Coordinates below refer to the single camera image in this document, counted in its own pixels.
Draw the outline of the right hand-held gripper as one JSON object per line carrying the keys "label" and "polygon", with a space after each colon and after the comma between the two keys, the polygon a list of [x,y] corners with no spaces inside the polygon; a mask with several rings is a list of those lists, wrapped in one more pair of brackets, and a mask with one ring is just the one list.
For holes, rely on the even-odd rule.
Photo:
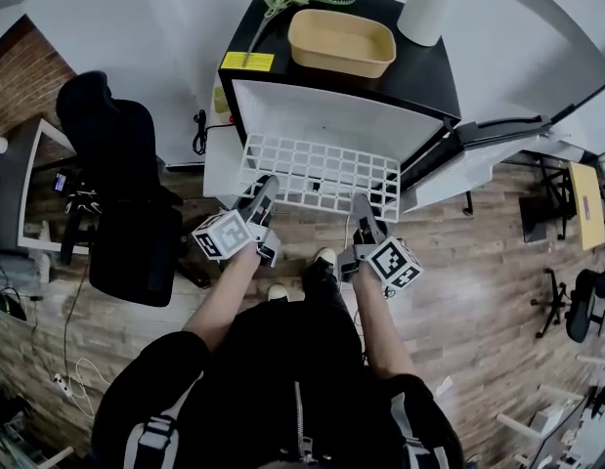
{"label": "right hand-held gripper", "polygon": [[337,256],[336,275],[350,282],[362,264],[368,264],[385,286],[404,289],[423,273],[414,254],[378,223],[376,209],[365,193],[353,197],[353,215],[358,219],[353,244]]}

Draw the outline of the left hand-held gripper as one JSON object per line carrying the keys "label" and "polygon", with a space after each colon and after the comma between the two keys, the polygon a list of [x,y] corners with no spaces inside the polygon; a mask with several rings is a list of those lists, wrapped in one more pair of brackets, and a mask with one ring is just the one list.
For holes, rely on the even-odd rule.
{"label": "left hand-held gripper", "polygon": [[281,250],[281,241],[270,228],[278,193],[279,178],[263,175],[256,181],[256,197],[247,206],[212,215],[195,228],[192,237],[207,259],[229,260],[253,243],[261,264],[273,267]]}

